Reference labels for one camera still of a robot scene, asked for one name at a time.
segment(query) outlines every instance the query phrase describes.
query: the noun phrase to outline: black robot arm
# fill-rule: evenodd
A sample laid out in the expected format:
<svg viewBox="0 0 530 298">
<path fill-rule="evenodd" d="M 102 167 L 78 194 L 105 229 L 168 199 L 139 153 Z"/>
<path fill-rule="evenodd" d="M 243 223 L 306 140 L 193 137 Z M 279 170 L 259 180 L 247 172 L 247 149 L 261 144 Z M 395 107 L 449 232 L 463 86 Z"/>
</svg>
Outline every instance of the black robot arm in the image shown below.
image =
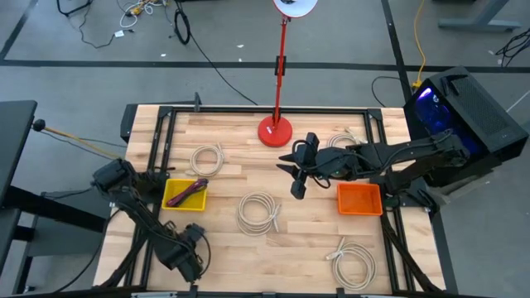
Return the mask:
<svg viewBox="0 0 530 298">
<path fill-rule="evenodd" d="M 319 139 L 309 132 L 306 140 L 295 141 L 292 153 L 280 160 L 294 162 L 295 166 L 277 165 L 295 179 L 291 193 L 303 199 L 307 177 L 320 186 L 330 187 L 330 179 L 352 181 L 381 175 L 391 165 L 416 160 L 405 170 L 385 175 L 388 193 L 406 187 L 412 180 L 427 175 L 435 167 L 462 166 L 469 159 L 469 151 L 451 130 L 396 145 L 384 143 L 348 146 L 345 149 L 329 147 L 318 150 Z"/>
<path fill-rule="evenodd" d="M 168 269 L 178 268 L 188 282 L 200 279 L 203 274 L 202 260 L 195 253 L 196 242 L 204 237 L 205 230 L 192 223 L 181 233 L 170 221 L 161 224 L 147 208 L 149 194 L 161 199 L 167 176 L 163 173 L 137 173 L 128 161 L 114 160 L 93 174 L 92 182 L 99 193 L 116 207 L 123 210 L 142 230 L 138 243 L 134 243 L 131 252 L 122 265 L 101 286 L 117 286 L 126 271 L 127 264 L 136 257 L 139 248 L 146 240 L 153 243 L 158 260 Z"/>
</svg>

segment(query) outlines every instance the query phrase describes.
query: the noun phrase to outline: gray floor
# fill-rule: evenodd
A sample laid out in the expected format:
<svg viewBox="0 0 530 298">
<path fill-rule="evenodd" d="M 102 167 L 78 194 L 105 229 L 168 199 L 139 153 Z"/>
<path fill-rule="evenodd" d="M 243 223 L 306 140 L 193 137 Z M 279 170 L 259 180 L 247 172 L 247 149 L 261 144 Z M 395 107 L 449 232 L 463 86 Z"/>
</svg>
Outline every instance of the gray floor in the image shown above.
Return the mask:
<svg viewBox="0 0 530 298">
<path fill-rule="evenodd" d="M 29 0 L 1 0 L 0 44 L 3 43 Z M 84 0 L 63 0 L 65 10 Z M 412 22 L 419 0 L 390 0 L 397 34 L 407 65 L 418 65 Z M 420 37 L 429 65 L 496 66 L 496 51 L 510 34 L 470 34 L 441 31 L 438 17 L 465 17 L 477 13 L 474 6 L 426 1 Z M 273 61 L 277 55 L 280 17 L 270 1 L 218 0 L 187 2 L 185 10 L 203 50 L 214 61 Z M 172 18 L 173 7 L 168 9 Z M 512 0 L 499 14 L 522 22 L 530 3 Z M 114 1 L 96 0 L 84 26 L 85 36 L 104 43 L 119 29 L 121 12 Z M 7 55 L 9 60 L 131 60 L 205 61 L 195 46 L 184 47 L 169 39 L 171 28 L 161 8 L 152 16 L 142 15 L 133 34 L 116 39 L 99 50 L 80 42 L 75 28 L 80 15 L 69 20 L 55 9 L 54 1 L 40 0 Z M 309 16 L 293 20 L 287 33 L 287 56 L 296 62 L 349 62 L 393 65 L 388 30 L 380 1 L 320 1 Z M 530 66 L 530 50 L 512 66 Z M 236 88 L 260 104 L 271 104 L 275 77 L 271 70 L 220 70 Z M 288 70 L 282 102 L 285 105 L 377 106 L 370 83 L 378 75 L 397 72 L 366 70 Z M 413 81 L 415 73 L 409 73 Z M 530 74 L 475 74 L 484 87 L 507 108 L 528 91 Z M 190 100 L 195 91 L 204 103 L 246 104 L 224 84 L 212 69 L 88 68 L 88 67 L 0 67 L 0 100 L 35 99 L 36 117 L 50 127 L 82 137 L 120 142 L 119 122 L 127 103 Z M 376 93 L 388 106 L 404 103 L 399 83 L 380 80 Z M 529 120 L 530 101 L 522 101 L 511 114 L 520 122 Z M 44 190 L 79 190 L 89 184 L 93 171 L 105 164 L 76 148 L 31 133 L 17 168 L 14 185 L 39 193 Z M 502 182 L 492 182 L 455 200 L 443 209 L 447 237 L 460 293 L 470 295 L 524 297 L 528 239 L 528 201 L 524 184 L 525 157 L 496 172 Z M 37 167 L 49 170 L 38 175 Z M 0 280 L 0 295 L 6 295 L 17 254 L 23 243 L 12 246 L 9 263 Z M 53 291 L 65 284 L 89 260 L 89 255 L 39 257 L 31 269 L 29 283 L 39 291 Z M 70 289 L 91 285 L 95 264 Z"/>
</svg>

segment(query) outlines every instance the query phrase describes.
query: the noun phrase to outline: orange bin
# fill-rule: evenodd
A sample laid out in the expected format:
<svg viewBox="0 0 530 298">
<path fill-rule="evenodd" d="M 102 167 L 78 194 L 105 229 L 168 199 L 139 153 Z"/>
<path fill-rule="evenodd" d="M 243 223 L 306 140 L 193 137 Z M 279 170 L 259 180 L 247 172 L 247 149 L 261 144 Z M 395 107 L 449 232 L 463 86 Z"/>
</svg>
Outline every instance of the orange bin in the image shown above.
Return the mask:
<svg viewBox="0 0 530 298">
<path fill-rule="evenodd" d="M 381 215 L 379 185 L 339 183 L 337 185 L 339 213 L 349 215 Z"/>
</svg>

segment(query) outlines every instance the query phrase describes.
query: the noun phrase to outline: red lamp base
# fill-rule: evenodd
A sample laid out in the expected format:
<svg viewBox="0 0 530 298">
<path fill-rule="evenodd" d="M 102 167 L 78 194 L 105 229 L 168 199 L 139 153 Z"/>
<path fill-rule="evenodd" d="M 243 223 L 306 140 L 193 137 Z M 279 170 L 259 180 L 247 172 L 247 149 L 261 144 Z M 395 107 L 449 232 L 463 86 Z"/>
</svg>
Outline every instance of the red lamp base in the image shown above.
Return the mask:
<svg viewBox="0 0 530 298">
<path fill-rule="evenodd" d="M 272 116 L 264 118 L 258 126 L 259 140 L 269 147 L 281 147 L 286 145 L 292 137 L 292 126 L 289 120 L 281 117 L 276 129 L 272 128 Z"/>
</svg>

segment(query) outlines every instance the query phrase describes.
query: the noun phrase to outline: wooden table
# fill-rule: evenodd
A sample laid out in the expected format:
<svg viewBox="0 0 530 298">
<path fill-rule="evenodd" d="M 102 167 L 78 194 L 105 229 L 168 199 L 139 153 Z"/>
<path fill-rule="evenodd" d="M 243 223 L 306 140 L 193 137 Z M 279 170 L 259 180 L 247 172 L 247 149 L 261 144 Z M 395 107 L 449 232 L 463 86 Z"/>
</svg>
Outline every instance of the wooden table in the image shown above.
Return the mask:
<svg viewBox="0 0 530 298">
<path fill-rule="evenodd" d="M 137 171 L 147 168 L 158 108 L 157 105 L 138 106 L 126 155 Z M 382 113 L 388 143 L 409 141 L 403 110 L 383 108 Z M 210 269 L 197 282 L 199 291 L 335 293 L 335 288 L 340 285 L 335 281 L 331 263 L 325 260 L 325 256 L 336 249 L 344 236 L 347 241 L 366 246 L 377 261 L 377 277 L 363 292 L 391 293 L 379 218 L 340 216 L 336 203 L 336 181 L 332 182 L 330 189 L 324 190 L 308 180 L 306 198 L 294 199 L 289 193 L 291 177 L 275 166 L 280 155 L 290 153 L 291 145 L 270 148 L 258 140 L 257 126 L 264 115 L 177 114 L 169 162 L 169 167 L 176 168 L 171 172 L 172 178 L 190 178 L 184 171 L 190 169 L 189 157 L 198 146 L 219 142 L 225 154 L 221 172 L 210 179 L 205 212 L 162 210 L 159 218 L 163 223 L 172 220 L 178 228 L 195 222 L 206 229 L 212 246 L 212 262 Z M 324 147 L 328 138 L 343 132 L 345 127 L 366 139 L 364 121 L 359 115 L 283 116 L 293 126 L 290 144 L 304 139 L 308 132 L 315 132 L 320 139 L 320 147 Z M 374 136 L 377 136 L 376 126 L 372 127 Z M 161 150 L 157 155 L 158 162 Z M 213 161 L 213 153 L 200 157 L 200 165 L 204 168 Z M 394 170 L 404 166 L 395 166 Z M 236 205 L 252 191 L 266 191 L 282 205 L 278 217 L 279 233 L 270 231 L 253 238 L 239 231 L 235 222 Z M 265 216 L 259 206 L 251 204 L 246 212 L 249 218 L 262 219 Z M 428 214 L 420 208 L 403 208 L 402 217 L 410 253 L 431 280 L 445 288 Z M 106 280 L 123 260 L 131 246 L 133 230 L 134 223 L 123 212 L 108 225 L 94 284 Z M 198 243 L 197 252 L 207 258 L 203 241 Z M 401 259 L 396 252 L 394 254 L 400 287 L 404 289 Z M 143 252 L 138 256 L 136 283 L 139 281 Z M 364 265 L 354 257 L 346 257 L 343 267 L 350 277 L 357 279 L 362 278 L 365 270 Z M 148 290 L 188 291 L 189 287 L 177 270 L 170 272 L 155 257 L 152 259 Z"/>
</svg>

